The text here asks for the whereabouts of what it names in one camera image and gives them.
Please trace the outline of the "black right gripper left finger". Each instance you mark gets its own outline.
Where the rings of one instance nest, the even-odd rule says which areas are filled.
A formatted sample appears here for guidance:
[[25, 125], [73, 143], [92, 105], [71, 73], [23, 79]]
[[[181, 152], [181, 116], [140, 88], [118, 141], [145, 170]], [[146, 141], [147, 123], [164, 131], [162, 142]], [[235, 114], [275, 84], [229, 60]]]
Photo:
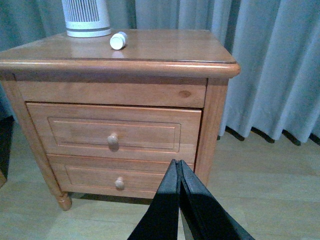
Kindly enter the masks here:
[[173, 159], [157, 192], [129, 240], [176, 240], [180, 205], [178, 161]]

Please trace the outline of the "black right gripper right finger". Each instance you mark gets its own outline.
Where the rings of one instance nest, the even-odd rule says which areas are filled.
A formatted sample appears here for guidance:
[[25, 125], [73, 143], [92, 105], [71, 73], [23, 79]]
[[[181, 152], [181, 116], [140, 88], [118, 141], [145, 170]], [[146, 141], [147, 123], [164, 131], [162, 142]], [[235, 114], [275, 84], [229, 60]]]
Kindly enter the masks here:
[[189, 240], [252, 240], [253, 237], [226, 212], [191, 168], [180, 160], [180, 209]]

